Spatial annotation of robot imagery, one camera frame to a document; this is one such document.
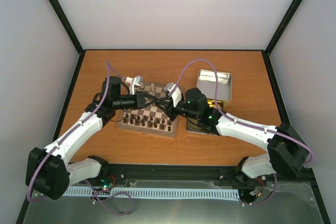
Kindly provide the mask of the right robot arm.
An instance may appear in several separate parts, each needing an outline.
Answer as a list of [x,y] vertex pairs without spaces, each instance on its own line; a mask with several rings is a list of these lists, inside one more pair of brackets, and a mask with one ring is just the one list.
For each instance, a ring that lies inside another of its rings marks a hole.
[[169,89],[166,97],[156,101],[171,120],[182,116],[196,124],[205,133],[234,137],[265,151],[256,157],[244,157],[237,165],[237,175],[257,178],[261,175],[279,174],[297,178],[308,158],[313,154],[288,123],[279,126],[262,125],[242,120],[216,106],[210,106],[198,88],[182,95],[179,89]]

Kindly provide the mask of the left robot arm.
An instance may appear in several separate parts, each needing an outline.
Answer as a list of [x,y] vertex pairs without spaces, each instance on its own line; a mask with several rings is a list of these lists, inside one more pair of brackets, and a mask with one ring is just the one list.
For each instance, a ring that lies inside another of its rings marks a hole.
[[45,148],[36,147],[29,153],[26,172],[29,201],[33,201],[33,191],[56,200],[69,186],[85,179],[92,178],[100,184],[108,180],[105,159],[91,155],[81,162],[70,160],[89,138],[110,122],[117,110],[144,109],[158,100],[143,91],[121,94],[123,85],[119,77],[107,77],[101,92],[68,131]]

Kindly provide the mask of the wooden chess board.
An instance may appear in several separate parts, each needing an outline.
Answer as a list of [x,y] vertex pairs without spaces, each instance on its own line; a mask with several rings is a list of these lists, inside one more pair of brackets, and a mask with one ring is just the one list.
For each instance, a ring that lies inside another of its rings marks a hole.
[[[159,83],[143,82],[135,87],[135,91],[144,91],[157,98],[163,98],[166,96],[164,87],[165,85]],[[154,103],[145,109],[121,111],[117,119],[117,127],[145,134],[175,137],[178,119],[177,117],[171,121]]]

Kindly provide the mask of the green lit circuit board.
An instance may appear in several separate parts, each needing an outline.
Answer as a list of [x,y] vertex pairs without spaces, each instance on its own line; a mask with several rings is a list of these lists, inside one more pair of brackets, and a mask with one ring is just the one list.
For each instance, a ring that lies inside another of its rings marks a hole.
[[101,180],[103,190],[111,190],[116,186],[116,180],[113,175]]

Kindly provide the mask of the gold tin box base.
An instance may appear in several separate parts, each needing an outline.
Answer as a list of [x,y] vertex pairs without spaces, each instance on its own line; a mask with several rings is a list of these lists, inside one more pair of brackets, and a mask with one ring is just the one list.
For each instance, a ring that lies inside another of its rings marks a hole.
[[219,136],[216,126],[222,114],[218,111],[214,99],[207,99],[207,104],[208,107],[200,113],[197,119],[187,118],[186,129]]

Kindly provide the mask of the silver tin lid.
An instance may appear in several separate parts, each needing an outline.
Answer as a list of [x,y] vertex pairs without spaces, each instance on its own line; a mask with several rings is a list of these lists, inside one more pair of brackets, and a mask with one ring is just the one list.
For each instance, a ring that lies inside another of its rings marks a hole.
[[[232,74],[217,72],[217,99],[230,102],[232,99]],[[215,98],[216,77],[213,70],[201,69],[198,72],[196,87],[209,99]]]

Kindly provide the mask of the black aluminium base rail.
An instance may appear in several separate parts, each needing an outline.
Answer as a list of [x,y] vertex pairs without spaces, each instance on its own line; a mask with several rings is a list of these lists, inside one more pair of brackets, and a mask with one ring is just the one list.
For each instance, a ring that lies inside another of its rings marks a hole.
[[138,180],[213,182],[219,186],[249,188],[266,186],[274,182],[274,175],[259,175],[257,179],[238,174],[234,166],[184,166],[184,165],[139,165],[109,164],[107,176],[103,179],[88,179],[94,186],[101,187],[103,182],[114,182],[128,187]]

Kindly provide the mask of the black frame post left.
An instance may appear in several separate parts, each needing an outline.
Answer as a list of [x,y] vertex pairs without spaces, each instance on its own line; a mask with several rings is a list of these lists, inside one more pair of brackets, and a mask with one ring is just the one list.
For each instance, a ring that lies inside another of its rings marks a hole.
[[54,12],[56,13],[59,21],[61,22],[65,32],[67,33],[70,41],[72,42],[76,52],[80,55],[83,52],[83,47],[78,40],[75,31],[73,30],[59,0],[48,0],[49,3],[51,4]]

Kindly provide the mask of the black frame post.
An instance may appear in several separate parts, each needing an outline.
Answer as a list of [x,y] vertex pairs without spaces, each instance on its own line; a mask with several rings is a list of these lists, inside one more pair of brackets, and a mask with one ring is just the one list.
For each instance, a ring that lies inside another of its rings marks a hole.
[[73,30],[59,0],[48,0],[49,3],[51,4],[54,12],[56,13],[59,21],[61,22],[65,32],[67,33],[70,41],[72,42],[76,52],[80,55],[83,52],[83,47],[78,40],[75,31]]
[[267,56],[270,56],[274,48],[276,47],[276,44],[282,37],[283,33],[285,32],[287,26],[289,25],[290,21],[294,17],[296,11],[298,10],[299,6],[301,5],[303,0],[292,0],[291,4],[289,5],[286,13],[284,14],[281,22],[279,23],[274,35],[272,36],[269,44],[267,45],[265,49],[265,53]]

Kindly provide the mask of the black frame post right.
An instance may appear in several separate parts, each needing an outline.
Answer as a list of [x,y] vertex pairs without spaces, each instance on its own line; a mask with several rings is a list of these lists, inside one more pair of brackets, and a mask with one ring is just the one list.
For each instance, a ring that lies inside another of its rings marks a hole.
[[265,49],[265,53],[267,56],[270,56],[274,48],[276,47],[276,44],[282,37],[283,33],[285,32],[287,26],[289,25],[290,21],[294,17],[296,11],[298,10],[299,6],[301,5],[303,0],[292,0],[291,4],[289,5],[286,13],[284,14],[281,22],[279,23],[274,35],[272,36],[269,44],[267,45]]

